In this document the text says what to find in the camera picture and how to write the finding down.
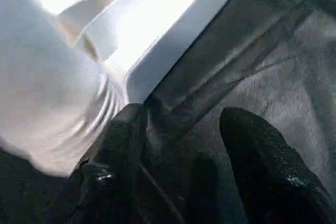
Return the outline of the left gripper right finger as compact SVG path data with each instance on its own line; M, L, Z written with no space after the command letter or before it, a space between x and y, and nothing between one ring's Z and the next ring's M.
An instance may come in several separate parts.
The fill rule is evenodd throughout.
M274 126L232 107L219 125L249 223L335 223L327 190Z

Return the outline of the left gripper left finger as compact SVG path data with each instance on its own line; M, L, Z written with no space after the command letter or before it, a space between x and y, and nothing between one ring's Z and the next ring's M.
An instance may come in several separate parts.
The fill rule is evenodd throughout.
M182 214L141 163L147 114L129 104L80 165L81 195L70 223L183 223Z

